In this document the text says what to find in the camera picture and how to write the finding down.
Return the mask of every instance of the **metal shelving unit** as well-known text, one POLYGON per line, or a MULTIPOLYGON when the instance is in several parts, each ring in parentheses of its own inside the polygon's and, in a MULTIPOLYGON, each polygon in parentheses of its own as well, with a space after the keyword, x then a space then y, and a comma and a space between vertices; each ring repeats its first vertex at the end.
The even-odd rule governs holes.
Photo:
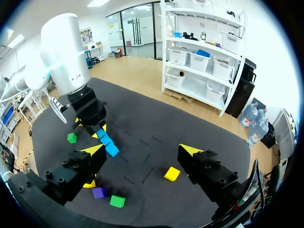
POLYGON ((187 9, 187 8, 175 8, 175 7, 166 7, 165 0, 161 0, 161 13, 162 13, 162 39, 163 39, 163 65, 162 65, 162 87, 161 90, 164 91, 165 88, 173 90, 175 92, 185 94, 189 97, 192 97, 194 99, 197 99, 201 102, 204 102, 208 105, 211 105, 221 111, 219 116, 222 116, 228 107, 231 98, 236 90, 236 87, 238 85, 239 79, 241 77, 241 73, 243 71, 245 59, 246 59, 246 48, 247 48, 247 31, 248 31, 248 23, 247 23, 247 10, 244 7, 242 12, 240 12, 236 17, 231 17, 228 14, 221 14, 218 10, 210 11, 205 10, 203 8, 201 9, 187 9), (175 25, 171 22, 169 12, 173 13, 175 15, 175 25), (184 20, 184 24, 187 24, 188 27, 191 26, 191 23, 186 23, 185 21, 188 19, 194 20, 206 20, 208 23, 214 23, 215 27, 217 28, 217 25, 220 24, 219 27, 227 27, 234 29, 237 31, 237 35, 239 37, 242 37, 242 47, 243 49, 240 51, 240 53, 234 54, 232 52, 229 52, 227 50, 221 49, 219 47, 210 45, 208 43, 205 43, 204 41, 196 41, 191 39, 184 39, 184 38, 177 38, 177 37, 170 37, 167 34, 166 29, 166 19, 169 19, 170 24, 172 26, 173 32, 181 32, 181 31, 175 31, 175 28, 178 26, 179 20, 184 20), (174 46, 178 46, 179 44, 186 44, 190 45, 192 47, 197 47, 197 49, 202 48, 205 51, 209 51, 212 53, 219 54, 221 56, 226 56, 232 59, 234 69, 232 71, 232 75, 230 76, 230 79, 228 81, 223 80, 219 77, 216 77, 212 74, 212 69, 208 65, 206 72, 202 72, 196 69, 190 68, 190 65, 187 64, 185 66, 180 66, 171 62, 167 62, 167 43, 173 42, 174 46), (184 80, 183 85, 180 88, 175 88, 172 86, 169 86, 166 83, 166 73, 172 69, 177 68, 184 71, 189 72, 187 74, 187 78, 184 80), (221 83, 225 86, 225 95, 222 97, 219 103, 214 103, 205 98, 206 93, 206 81, 210 79, 213 81, 216 81, 218 83, 221 83))

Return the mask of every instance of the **blue object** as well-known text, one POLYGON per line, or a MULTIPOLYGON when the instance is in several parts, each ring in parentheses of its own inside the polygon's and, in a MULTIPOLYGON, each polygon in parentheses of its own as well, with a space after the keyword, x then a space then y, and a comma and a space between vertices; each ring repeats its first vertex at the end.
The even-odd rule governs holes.
POLYGON ((180 32, 173 32, 174 37, 182 37, 182 34, 180 32))
POLYGON ((257 111, 257 116, 256 116, 256 119, 251 124, 251 129, 253 129, 255 127, 255 125, 257 124, 257 122, 259 122, 261 119, 264 119, 264 120, 267 119, 266 112, 267 112, 267 109, 259 109, 257 111))
POLYGON ((255 118, 257 117, 257 105, 258 103, 255 102, 254 104, 249 104, 245 111, 242 113, 239 122, 242 127, 249 127, 255 118))
POLYGON ((100 139, 102 139, 105 135, 107 135, 107 133, 103 129, 100 129, 98 132, 96 132, 96 134, 100 139))
POLYGON ((102 137, 100 139, 100 141, 105 145, 109 145, 109 144, 114 144, 114 142, 112 141, 112 139, 110 139, 110 137, 108 135, 105 135, 104 137, 102 137))
POLYGON ((5 115, 3 124, 6 124, 10 118, 11 115, 13 115, 14 107, 11 107, 8 111, 8 113, 5 115))
POLYGON ((197 53, 195 53, 195 54, 198 54, 200 56, 204 56, 204 57, 210 58, 210 53, 208 53, 206 51, 203 51, 203 50, 198 50, 197 53))
POLYGON ((113 144, 109 144, 105 147, 105 150, 112 156, 115 157, 119 153, 119 149, 113 144))
POLYGON ((252 144, 257 144, 268 133, 268 119, 260 119, 255 127, 249 132, 249 140, 252 144))
POLYGON ((100 141, 105 145, 105 150, 112 156, 115 157, 116 154, 119 153, 119 149, 114 145, 113 140, 108 136, 108 134, 100 129, 97 133, 100 141))

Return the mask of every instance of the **white wall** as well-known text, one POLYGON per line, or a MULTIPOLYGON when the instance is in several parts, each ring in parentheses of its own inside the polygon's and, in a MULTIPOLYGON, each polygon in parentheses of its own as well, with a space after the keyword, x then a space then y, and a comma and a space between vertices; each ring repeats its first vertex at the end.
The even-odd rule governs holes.
POLYGON ((302 91, 300 70, 287 36, 266 6, 253 0, 228 0, 228 5, 245 5, 248 12, 248 47, 246 57, 256 63, 253 97, 264 103, 270 122, 285 108, 300 119, 302 91))
MULTIPOLYGON (((90 44, 89 47, 95 45, 96 42, 102 42, 104 52, 111 52, 105 17, 99 14, 92 14, 79 17, 78 19, 79 29, 87 27, 91 27, 92 29, 94 43, 90 44)), ((23 42, 16 49, 12 49, 0 62, 0 73, 3 74, 4 77, 10 78, 14 72, 26 65, 29 61, 35 61, 36 58, 40 57, 40 38, 39 32, 34 37, 23 42)))

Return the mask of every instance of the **glass door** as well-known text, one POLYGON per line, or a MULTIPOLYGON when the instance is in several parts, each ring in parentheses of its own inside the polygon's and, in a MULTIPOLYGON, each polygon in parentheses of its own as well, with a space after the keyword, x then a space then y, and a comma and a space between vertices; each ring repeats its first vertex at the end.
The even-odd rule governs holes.
POLYGON ((152 4, 122 11, 126 54, 154 58, 152 4))
POLYGON ((117 51, 118 48, 121 48, 123 50, 123 54, 125 55, 120 13, 107 17, 106 22, 108 26, 111 51, 117 51))

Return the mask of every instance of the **yellow cube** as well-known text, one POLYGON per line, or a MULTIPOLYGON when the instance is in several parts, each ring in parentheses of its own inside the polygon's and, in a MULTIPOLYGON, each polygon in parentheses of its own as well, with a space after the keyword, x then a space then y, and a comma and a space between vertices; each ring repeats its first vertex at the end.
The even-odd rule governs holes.
POLYGON ((177 170, 174 167, 170 167, 170 169, 168 170, 168 172, 165 175, 165 178, 167 178, 168 180, 171 181, 175 181, 176 178, 179 176, 181 171, 177 170))

